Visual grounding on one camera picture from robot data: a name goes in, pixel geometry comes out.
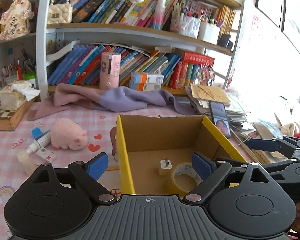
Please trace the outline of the white staples box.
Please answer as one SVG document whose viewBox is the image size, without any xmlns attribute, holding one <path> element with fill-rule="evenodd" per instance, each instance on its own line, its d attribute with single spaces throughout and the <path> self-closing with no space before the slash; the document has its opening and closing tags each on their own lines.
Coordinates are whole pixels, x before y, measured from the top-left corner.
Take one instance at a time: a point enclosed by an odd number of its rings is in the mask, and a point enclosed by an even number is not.
<svg viewBox="0 0 300 240">
<path fill-rule="evenodd" d="M 37 152 L 36 155 L 38 155 L 40 158 L 43 159 L 46 163 L 53 163 L 57 156 L 54 152 L 51 152 L 50 150 L 41 147 Z"/>
</svg>

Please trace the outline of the white square soap block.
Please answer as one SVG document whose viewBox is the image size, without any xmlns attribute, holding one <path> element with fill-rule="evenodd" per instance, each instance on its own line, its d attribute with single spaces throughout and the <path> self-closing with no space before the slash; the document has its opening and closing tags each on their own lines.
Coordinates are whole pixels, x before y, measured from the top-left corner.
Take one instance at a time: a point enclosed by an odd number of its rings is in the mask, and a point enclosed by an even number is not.
<svg viewBox="0 0 300 240">
<path fill-rule="evenodd" d="M 38 168 L 38 165 L 34 164 L 29 157 L 29 154 L 25 149 L 19 150 L 17 153 L 17 159 L 21 163 L 25 173 L 30 176 Z"/>
</svg>

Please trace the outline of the white spray bottle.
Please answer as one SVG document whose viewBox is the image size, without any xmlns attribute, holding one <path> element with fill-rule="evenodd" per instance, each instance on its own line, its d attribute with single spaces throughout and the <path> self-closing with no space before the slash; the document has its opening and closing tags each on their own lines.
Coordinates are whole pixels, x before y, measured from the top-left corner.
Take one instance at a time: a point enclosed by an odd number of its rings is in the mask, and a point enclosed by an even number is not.
<svg viewBox="0 0 300 240">
<path fill-rule="evenodd" d="M 38 152 L 41 148 L 46 147 L 51 144 L 51 137 L 49 133 L 44 134 L 37 140 L 34 140 L 33 143 L 26 149 L 27 154 L 32 154 Z"/>
</svg>

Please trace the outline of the pink plush pig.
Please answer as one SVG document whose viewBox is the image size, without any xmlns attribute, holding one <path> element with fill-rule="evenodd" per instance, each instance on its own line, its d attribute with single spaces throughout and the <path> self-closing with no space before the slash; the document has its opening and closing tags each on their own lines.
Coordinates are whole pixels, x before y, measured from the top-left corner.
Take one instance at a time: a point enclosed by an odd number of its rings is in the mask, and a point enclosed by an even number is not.
<svg viewBox="0 0 300 240">
<path fill-rule="evenodd" d="M 57 119 L 50 131 L 51 145 L 54 148 L 78 151 L 88 144 L 87 131 L 79 124 L 66 118 Z"/>
</svg>

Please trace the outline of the yellow cardboard box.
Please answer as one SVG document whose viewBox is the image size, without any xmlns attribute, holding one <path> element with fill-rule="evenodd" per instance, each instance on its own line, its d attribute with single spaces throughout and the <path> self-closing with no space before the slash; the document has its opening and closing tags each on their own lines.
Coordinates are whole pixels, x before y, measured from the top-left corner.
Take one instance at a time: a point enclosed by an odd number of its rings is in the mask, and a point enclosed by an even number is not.
<svg viewBox="0 0 300 240">
<path fill-rule="evenodd" d="M 176 168 L 190 163 L 193 152 L 199 152 L 210 160 L 245 161 L 206 116 L 118 115 L 116 128 L 122 194 L 185 195 L 168 185 L 170 177 L 159 174 L 161 160 L 170 160 Z"/>
</svg>

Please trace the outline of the pink checkered tablecloth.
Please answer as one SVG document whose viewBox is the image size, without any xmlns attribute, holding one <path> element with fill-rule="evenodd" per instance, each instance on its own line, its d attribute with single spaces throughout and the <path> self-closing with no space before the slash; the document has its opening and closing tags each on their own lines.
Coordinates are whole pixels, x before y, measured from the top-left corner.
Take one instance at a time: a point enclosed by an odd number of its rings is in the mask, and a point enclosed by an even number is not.
<svg viewBox="0 0 300 240">
<path fill-rule="evenodd" d="M 85 129 L 88 144 L 80 151 L 55 150 L 48 145 L 47 149 L 56 155 L 53 167 L 67 167 L 78 160 L 86 162 L 95 155 L 106 152 L 109 166 L 98 181 L 116 196 L 120 196 L 122 192 L 120 166 L 112 155 L 113 145 L 110 138 L 110 131 L 116 125 L 117 113 L 74 107 L 35 121 L 29 121 L 28 116 L 24 116 L 13 132 L 0 132 L 0 239 L 9 239 L 11 236 L 4 219 L 4 206 L 29 177 L 18 160 L 17 153 L 33 143 L 33 129 L 39 128 L 46 132 L 59 118 L 71 119 Z"/>
</svg>

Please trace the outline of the pile of papers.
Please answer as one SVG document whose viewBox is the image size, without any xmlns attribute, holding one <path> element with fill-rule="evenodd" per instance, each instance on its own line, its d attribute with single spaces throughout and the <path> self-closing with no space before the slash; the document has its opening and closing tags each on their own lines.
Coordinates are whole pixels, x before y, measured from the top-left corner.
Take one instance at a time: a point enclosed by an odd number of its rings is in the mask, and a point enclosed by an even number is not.
<svg viewBox="0 0 300 240">
<path fill-rule="evenodd" d="M 223 104 L 229 125 L 238 129 L 250 129 L 247 114 L 235 93 L 227 93 L 221 87 L 190 84 L 185 86 L 185 92 L 191 100 L 192 107 L 200 115 L 206 115 L 212 122 L 210 103 Z"/>
</svg>

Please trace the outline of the white charger plug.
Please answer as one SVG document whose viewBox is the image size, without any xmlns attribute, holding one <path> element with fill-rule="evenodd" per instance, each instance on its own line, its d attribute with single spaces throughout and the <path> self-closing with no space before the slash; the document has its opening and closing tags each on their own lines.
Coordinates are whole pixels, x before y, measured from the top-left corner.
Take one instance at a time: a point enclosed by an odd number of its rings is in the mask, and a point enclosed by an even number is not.
<svg viewBox="0 0 300 240">
<path fill-rule="evenodd" d="M 162 159 L 160 161 L 159 175 L 160 176 L 170 176 L 172 171 L 172 163 L 169 159 Z"/>
</svg>

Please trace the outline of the wooden chess box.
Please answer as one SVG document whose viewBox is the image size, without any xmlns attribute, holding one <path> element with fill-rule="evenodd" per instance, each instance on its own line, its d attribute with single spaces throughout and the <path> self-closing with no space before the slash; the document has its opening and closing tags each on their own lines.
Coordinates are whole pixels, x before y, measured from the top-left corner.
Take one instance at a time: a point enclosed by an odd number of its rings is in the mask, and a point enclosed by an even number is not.
<svg viewBox="0 0 300 240">
<path fill-rule="evenodd" d="M 16 111 L 4 110 L 0 106 L 0 131 L 14 131 L 36 99 L 25 102 Z"/>
</svg>

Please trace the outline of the pink purple cloth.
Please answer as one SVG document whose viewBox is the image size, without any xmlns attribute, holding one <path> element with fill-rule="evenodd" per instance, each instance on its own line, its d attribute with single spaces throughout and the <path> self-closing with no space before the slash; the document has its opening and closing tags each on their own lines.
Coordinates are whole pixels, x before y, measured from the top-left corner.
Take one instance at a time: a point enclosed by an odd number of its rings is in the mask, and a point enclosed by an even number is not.
<svg viewBox="0 0 300 240">
<path fill-rule="evenodd" d="M 41 101 L 37 110 L 30 111 L 28 120 L 38 120 L 68 110 L 75 105 L 90 110 L 116 113 L 145 109 L 148 105 L 159 107 L 171 105 L 181 115 L 196 113 L 191 106 L 179 103 L 166 90 L 138 91 L 125 86 L 100 90 L 61 83 L 57 85 L 53 95 Z"/>
</svg>

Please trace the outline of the tissue pack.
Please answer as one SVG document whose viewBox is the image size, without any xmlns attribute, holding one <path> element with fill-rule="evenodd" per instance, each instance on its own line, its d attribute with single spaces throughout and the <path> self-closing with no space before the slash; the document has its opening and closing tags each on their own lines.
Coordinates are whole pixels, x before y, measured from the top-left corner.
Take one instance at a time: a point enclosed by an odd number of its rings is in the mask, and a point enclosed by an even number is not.
<svg viewBox="0 0 300 240">
<path fill-rule="evenodd" d="M 6 111 L 16 111 L 25 102 L 31 101 L 39 94 L 40 90 L 33 88 L 29 81 L 13 81 L 0 90 L 0 104 Z"/>
</svg>

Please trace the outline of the orange white boxes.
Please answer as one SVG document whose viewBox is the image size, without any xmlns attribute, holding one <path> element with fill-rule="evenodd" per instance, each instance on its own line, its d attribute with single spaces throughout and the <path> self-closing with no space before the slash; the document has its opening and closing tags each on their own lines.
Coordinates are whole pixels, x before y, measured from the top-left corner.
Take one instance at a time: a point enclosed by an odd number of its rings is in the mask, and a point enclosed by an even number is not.
<svg viewBox="0 0 300 240">
<path fill-rule="evenodd" d="M 164 76 L 161 74 L 149 74 L 133 72 L 130 77 L 129 88 L 138 91 L 161 90 Z"/>
</svg>

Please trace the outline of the pink cylindrical container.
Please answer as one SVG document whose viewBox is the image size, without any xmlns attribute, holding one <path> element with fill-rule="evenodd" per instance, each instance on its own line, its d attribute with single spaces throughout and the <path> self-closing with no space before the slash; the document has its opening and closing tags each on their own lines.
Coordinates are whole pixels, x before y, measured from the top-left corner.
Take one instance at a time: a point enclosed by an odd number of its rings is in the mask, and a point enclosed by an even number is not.
<svg viewBox="0 0 300 240">
<path fill-rule="evenodd" d="M 101 56 L 100 84 L 101 90 L 109 90 L 119 86 L 121 54 L 103 53 Z"/>
</svg>

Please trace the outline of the pink doll figurine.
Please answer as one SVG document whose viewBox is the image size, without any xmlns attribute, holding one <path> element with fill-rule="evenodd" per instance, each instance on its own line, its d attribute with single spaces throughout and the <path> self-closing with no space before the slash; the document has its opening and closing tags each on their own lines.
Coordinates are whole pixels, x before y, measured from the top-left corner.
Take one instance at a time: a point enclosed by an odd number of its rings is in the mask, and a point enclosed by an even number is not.
<svg viewBox="0 0 300 240">
<path fill-rule="evenodd" d="M 0 39 L 13 40 L 30 33 L 30 20 L 34 17 L 29 0 L 14 0 L 1 15 Z"/>
</svg>

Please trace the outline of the white quilted handbag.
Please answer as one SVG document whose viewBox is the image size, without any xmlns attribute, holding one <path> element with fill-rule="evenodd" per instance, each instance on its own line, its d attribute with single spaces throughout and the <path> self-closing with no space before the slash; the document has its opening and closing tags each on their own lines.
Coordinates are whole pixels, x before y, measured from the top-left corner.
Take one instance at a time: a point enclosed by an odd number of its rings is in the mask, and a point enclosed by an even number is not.
<svg viewBox="0 0 300 240">
<path fill-rule="evenodd" d="M 55 1 L 57 0 L 50 1 L 47 24 L 71 23 L 73 6 L 70 0 L 65 0 L 62 4 L 56 4 Z"/>
</svg>

